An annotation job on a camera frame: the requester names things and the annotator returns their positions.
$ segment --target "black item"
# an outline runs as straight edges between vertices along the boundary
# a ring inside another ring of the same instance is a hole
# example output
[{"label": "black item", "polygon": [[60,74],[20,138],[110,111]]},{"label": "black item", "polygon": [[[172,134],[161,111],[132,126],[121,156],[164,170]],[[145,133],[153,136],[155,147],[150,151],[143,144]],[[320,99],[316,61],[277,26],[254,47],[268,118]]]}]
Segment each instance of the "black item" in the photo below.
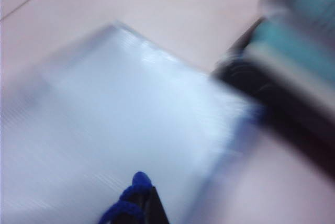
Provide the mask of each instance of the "black item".
[{"label": "black item", "polygon": [[230,59],[214,76],[264,103],[264,124],[335,179],[335,126],[327,118],[243,58]]}]

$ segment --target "white floor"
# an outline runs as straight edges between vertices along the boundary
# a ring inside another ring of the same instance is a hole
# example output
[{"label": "white floor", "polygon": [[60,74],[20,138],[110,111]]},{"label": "white floor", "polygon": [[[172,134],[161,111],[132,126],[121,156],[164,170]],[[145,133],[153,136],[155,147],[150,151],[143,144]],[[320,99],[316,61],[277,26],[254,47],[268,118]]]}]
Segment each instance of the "white floor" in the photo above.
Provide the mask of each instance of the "white floor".
[{"label": "white floor", "polygon": [[[206,72],[259,17],[258,0],[1,0],[2,84],[49,54],[120,20]],[[333,224],[335,187],[265,134],[229,208],[213,223]]]}]

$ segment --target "blue cord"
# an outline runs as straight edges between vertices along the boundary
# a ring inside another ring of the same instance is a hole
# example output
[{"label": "blue cord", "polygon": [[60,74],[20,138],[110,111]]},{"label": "blue cord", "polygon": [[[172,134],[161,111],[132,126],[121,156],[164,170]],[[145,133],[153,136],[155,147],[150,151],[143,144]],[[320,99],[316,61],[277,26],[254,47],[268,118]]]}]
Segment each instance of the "blue cord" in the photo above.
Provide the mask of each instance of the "blue cord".
[{"label": "blue cord", "polygon": [[112,205],[101,217],[98,224],[111,224],[120,214],[134,216],[140,224],[144,224],[144,212],[136,204],[127,202],[133,194],[149,196],[152,184],[149,177],[144,172],[137,172],[132,178],[132,185],[121,194],[119,201]]}]

